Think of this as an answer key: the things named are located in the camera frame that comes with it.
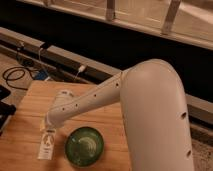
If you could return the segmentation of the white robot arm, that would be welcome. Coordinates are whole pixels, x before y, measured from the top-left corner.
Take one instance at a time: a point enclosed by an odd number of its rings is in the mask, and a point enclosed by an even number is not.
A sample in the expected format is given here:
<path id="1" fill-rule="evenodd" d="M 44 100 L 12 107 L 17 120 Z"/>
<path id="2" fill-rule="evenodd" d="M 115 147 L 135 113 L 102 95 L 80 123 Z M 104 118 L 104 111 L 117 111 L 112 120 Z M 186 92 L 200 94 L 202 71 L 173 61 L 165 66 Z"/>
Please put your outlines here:
<path id="1" fill-rule="evenodd" d="M 166 61 L 151 59 L 73 96 L 61 90 L 44 117 L 45 130 L 76 115 L 121 104 L 132 171 L 194 171 L 182 81 Z"/>

